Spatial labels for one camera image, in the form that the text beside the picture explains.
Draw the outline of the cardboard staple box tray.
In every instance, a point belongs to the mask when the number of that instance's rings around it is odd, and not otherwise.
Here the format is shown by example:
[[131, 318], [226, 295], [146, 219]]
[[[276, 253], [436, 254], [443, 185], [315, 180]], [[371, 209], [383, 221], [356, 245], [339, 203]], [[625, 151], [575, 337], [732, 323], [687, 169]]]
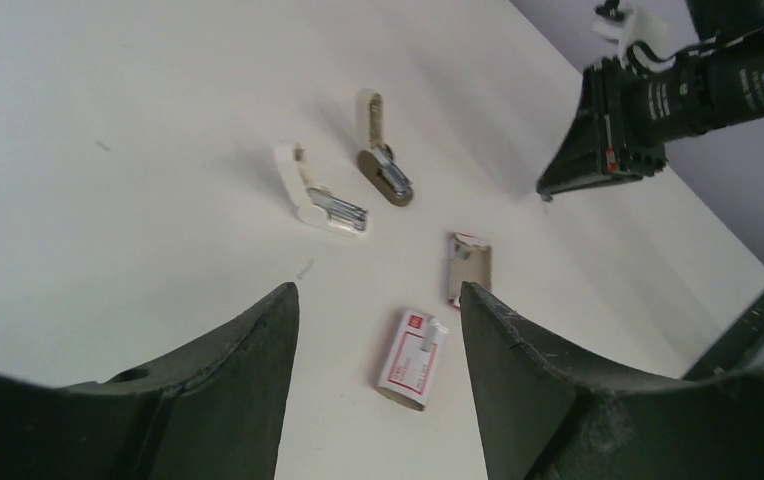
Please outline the cardboard staple box tray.
[[448, 303], [460, 308], [461, 285], [476, 283], [492, 290], [492, 255], [490, 242], [482, 237], [453, 232], [448, 243]]

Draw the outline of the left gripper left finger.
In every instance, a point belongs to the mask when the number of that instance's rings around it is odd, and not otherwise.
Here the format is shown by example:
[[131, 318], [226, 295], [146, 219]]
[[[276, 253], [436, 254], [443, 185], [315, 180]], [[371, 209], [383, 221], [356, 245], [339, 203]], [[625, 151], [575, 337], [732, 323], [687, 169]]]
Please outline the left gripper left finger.
[[104, 382], [0, 375], [0, 479], [271, 479], [299, 333], [285, 283]]

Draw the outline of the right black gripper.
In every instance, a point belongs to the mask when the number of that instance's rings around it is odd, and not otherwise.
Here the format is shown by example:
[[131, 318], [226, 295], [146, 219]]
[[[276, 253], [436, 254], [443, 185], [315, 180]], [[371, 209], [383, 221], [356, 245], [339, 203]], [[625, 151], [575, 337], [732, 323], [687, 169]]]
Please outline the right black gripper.
[[578, 190], [640, 181], [664, 170], [663, 146], [641, 143], [623, 88], [637, 77], [615, 58], [603, 58], [583, 74], [584, 91], [557, 153], [536, 183], [545, 202]]

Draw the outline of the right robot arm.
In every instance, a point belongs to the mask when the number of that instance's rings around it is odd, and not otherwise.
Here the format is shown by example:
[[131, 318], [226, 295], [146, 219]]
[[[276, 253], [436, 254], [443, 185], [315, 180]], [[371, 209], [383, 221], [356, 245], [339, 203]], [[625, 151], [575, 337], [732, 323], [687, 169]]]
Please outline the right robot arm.
[[640, 181], [667, 143], [764, 118], [764, 1], [691, 1], [697, 41], [660, 54], [665, 24], [625, 1], [597, 6], [593, 29], [617, 52], [588, 66], [566, 137], [537, 181], [555, 195]]

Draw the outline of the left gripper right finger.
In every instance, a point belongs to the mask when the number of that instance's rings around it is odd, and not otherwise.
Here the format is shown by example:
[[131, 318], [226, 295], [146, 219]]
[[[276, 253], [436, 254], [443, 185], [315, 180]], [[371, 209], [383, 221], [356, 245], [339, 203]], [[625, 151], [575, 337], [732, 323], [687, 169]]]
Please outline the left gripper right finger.
[[492, 479], [764, 479], [764, 364], [701, 381], [595, 354], [466, 282], [460, 313]]

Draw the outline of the red white staple box sleeve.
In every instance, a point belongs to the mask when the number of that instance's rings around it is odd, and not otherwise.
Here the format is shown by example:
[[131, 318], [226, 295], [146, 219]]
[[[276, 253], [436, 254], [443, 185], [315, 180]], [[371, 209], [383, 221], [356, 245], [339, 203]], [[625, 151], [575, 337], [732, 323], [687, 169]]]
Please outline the red white staple box sleeve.
[[424, 411], [448, 333], [433, 315], [405, 310], [380, 369], [376, 390], [402, 406]]

